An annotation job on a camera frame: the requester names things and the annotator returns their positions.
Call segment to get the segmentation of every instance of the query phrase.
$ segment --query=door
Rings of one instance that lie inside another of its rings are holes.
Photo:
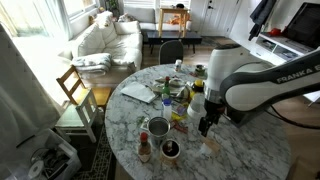
[[[202,36],[228,36],[238,13],[241,0],[208,0]]]

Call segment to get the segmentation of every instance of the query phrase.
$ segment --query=black chair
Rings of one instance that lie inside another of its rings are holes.
[[[174,64],[183,60],[183,44],[178,40],[167,41],[160,46],[159,64]]]

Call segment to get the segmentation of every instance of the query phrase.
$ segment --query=television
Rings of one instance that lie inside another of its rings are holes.
[[[320,4],[303,3],[282,35],[311,48],[320,46]]]

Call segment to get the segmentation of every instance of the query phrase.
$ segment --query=rug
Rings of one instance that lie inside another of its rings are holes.
[[[81,169],[74,175],[75,180],[114,179],[116,158],[110,148],[104,125],[93,125],[92,130],[97,138],[92,143],[88,136],[70,136],[71,145],[77,149]]]
[[[201,41],[202,46],[218,47],[224,44],[236,44],[236,42],[230,38],[226,38],[222,36],[202,36],[202,41]]]

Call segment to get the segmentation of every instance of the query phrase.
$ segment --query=cup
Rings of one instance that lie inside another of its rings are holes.
[[[173,139],[165,140],[160,147],[160,161],[166,165],[177,165],[177,159],[180,155],[180,145]]]
[[[204,65],[201,65],[201,64],[196,65],[195,74],[197,76],[200,76],[200,77],[204,76],[205,71],[206,71],[206,69],[205,69]]]
[[[177,72],[181,71],[181,64],[182,64],[182,60],[177,59],[176,63],[175,63],[175,71],[177,71]]]
[[[193,95],[190,105],[187,109],[188,115],[192,119],[200,120],[201,117],[206,115],[207,111],[204,108],[204,101],[204,94],[195,93]]]
[[[163,117],[155,117],[148,122],[148,130],[150,132],[152,145],[159,148],[167,137],[170,130],[170,123]]]

